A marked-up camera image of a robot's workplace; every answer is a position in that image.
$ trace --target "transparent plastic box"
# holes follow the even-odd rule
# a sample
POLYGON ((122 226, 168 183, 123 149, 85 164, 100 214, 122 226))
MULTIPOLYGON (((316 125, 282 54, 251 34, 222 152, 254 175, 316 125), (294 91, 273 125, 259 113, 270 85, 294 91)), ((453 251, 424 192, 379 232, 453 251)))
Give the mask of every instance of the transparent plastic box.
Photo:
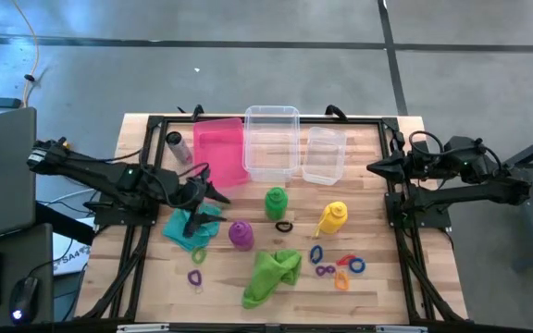
POLYGON ((244 169, 254 181, 290 181, 300 165, 300 113, 254 105, 244 120, 244 169))
POLYGON ((342 178, 347 136, 334 129, 312 127, 307 134, 307 148, 302 166, 304 180, 334 185, 342 178))

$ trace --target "concrete floor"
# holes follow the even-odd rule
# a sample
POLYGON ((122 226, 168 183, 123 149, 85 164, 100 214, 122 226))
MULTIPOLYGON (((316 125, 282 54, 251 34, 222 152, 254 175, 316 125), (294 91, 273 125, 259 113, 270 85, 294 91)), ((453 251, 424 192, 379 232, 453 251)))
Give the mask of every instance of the concrete floor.
MULTIPOLYGON (((386 3, 396 43, 533 44, 533 0, 386 3)), ((384 41, 375 0, 20 4, 41 36, 384 41)), ((11 3, 0 0, 0 36, 27 33, 11 3)), ((20 98, 33 57, 32 46, 0 45, 0 96, 20 98)), ((533 142, 533 53, 398 52, 397 59, 409 115, 422 116, 444 141, 453 135, 482 137, 502 159, 533 142)), ((248 105, 272 104, 319 114, 335 104, 347 114, 395 116, 388 64, 383 50, 43 46, 41 82, 30 101, 39 110, 39 138, 63 135, 77 150, 102 157, 114 153, 125 112, 174 112, 176 106, 191 110, 196 104, 212 113, 243 112, 248 105)), ((42 200, 79 189, 59 177, 37 180, 42 200)), ((470 317, 533 328, 533 271, 516 274, 510 268, 529 251, 518 208, 466 203, 450 213, 470 317)))

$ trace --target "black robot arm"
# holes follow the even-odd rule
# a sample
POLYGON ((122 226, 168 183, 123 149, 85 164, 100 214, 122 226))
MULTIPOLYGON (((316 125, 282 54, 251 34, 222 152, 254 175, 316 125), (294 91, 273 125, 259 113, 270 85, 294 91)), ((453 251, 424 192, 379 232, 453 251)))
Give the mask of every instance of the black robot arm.
POLYGON ((88 208, 95 210, 105 208, 105 205, 117 205, 119 209, 136 214, 146 214, 154 204, 185 209, 192 212, 184 230, 187 237, 203 223, 223 220, 219 216, 196 214, 205 197, 229 204, 228 198, 207 181, 210 173, 208 165, 194 177, 187 178, 185 184, 180 184, 180 176, 174 171, 153 171, 141 160, 140 163, 108 163, 115 159, 100 160, 79 154, 65 147, 64 142, 65 138, 36 141, 28 166, 37 174, 61 175, 77 180, 112 199, 112 203, 86 203, 88 208))
MULTIPOLYGON (((390 143, 390 157, 367 166, 367 170, 403 185, 400 196, 388 195, 386 200, 391 216, 396 219, 410 214, 423 217, 421 213, 434 210, 432 208, 442 213, 443 208, 455 203, 490 200, 498 204, 521 204, 529 198, 531 182, 525 172, 516 167, 504 167, 481 139, 454 136, 443 145, 435 135, 416 131, 409 137, 409 142, 412 150, 405 153, 403 135, 397 132, 390 143), (425 142, 414 142, 416 134, 433 138, 440 146, 440 152, 430 153, 425 142), (445 181, 456 177, 470 185, 432 191, 411 182, 412 179, 445 181)), ((428 224, 429 227, 448 227, 438 222, 438 212, 431 213, 427 220, 437 223, 428 224)))

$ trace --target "teal towel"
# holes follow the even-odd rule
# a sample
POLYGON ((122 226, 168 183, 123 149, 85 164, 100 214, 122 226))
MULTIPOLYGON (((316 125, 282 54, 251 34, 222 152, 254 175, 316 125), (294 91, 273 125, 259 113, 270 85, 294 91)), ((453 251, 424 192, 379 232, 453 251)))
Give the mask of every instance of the teal towel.
MULTIPOLYGON (((198 213, 221 216, 221 209, 209 203, 201 203, 198 213)), ((192 251, 195 247, 207 246, 207 244, 209 244, 209 239, 215 237, 219 232, 219 222, 209 222, 202 224, 192 237, 188 239, 185 238, 182 236, 182 231, 184 230, 184 226, 186 225, 186 221, 189 220, 190 215, 191 212, 182 209, 174 210, 174 213, 172 213, 170 219, 167 221, 164 230, 162 230, 162 235, 173 240, 180 245, 182 249, 188 252, 192 251)))

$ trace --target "yellow squeeze bottle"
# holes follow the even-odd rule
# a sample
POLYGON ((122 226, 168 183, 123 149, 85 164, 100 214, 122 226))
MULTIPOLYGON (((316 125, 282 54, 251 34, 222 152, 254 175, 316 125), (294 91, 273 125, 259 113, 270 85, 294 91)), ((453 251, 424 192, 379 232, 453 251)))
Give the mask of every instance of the yellow squeeze bottle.
POLYGON ((320 221, 316 227, 315 237, 318 237, 320 230, 328 234, 333 234, 347 222, 347 205, 343 202, 331 203, 324 208, 320 221))

